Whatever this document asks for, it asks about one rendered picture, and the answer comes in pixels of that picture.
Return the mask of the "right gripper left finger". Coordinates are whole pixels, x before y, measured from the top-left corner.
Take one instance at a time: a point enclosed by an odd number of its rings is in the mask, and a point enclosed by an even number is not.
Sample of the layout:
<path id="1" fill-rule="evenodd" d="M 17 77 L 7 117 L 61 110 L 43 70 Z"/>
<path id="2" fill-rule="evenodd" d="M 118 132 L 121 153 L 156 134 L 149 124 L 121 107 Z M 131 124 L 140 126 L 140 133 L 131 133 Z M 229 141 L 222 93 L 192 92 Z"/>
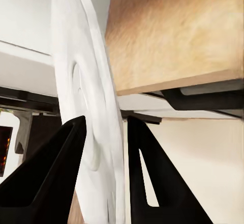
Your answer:
<path id="1" fill-rule="evenodd" d="M 67 224 L 86 134 L 65 122 L 0 184 L 0 224 Z"/>

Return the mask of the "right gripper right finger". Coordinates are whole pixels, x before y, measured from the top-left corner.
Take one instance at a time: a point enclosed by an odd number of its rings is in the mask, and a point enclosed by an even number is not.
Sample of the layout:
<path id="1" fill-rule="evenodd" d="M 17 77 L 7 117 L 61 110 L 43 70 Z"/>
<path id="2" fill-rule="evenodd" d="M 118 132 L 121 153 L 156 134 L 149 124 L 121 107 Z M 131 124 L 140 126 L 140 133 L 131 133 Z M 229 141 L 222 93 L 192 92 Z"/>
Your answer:
<path id="1" fill-rule="evenodd" d="M 127 117 L 131 224 L 213 224 L 143 119 Z M 139 150 L 159 206 L 147 203 Z"/>

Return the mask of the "saucer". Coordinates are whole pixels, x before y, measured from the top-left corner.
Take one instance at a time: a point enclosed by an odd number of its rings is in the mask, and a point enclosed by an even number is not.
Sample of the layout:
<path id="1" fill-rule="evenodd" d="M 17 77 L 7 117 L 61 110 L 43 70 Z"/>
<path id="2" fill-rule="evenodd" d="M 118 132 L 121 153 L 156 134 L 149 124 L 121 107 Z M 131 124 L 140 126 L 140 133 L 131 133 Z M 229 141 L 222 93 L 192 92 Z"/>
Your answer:
<path id="1" fill-rule="evenodd" d="M 75 184 L 85 224 L 126 224 L 124 124 L 106 42 L 91 0 L 51 0 L 62 124 L 82 116 L 86 139 Z"/>

